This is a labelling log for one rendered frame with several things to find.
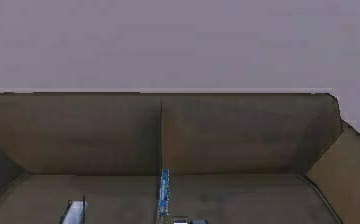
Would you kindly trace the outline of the blue game tablet box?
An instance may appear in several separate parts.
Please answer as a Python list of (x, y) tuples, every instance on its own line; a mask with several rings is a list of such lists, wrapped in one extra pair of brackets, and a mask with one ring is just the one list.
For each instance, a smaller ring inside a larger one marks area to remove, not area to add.
[(159, 197), (158, 197), (158, 215), (166, 216), (169, 214), (170, 202), (170, 171), (163, 169), (160, 178)]

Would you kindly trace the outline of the white box with black edges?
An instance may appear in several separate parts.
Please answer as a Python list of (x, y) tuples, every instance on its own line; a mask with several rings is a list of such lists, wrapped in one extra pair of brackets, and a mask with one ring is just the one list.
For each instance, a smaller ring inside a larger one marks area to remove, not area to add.
[(69, 200), (60, 215), (58, 224), (85, 224), (88, 202), (83, 196), (81, 200)]

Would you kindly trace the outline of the brown sofa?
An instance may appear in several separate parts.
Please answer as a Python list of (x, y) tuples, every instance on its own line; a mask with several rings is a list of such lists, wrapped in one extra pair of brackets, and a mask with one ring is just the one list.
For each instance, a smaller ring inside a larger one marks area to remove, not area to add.
[(360, 224), (360, 133), (325, 93), (0, 93), (0, 224)]

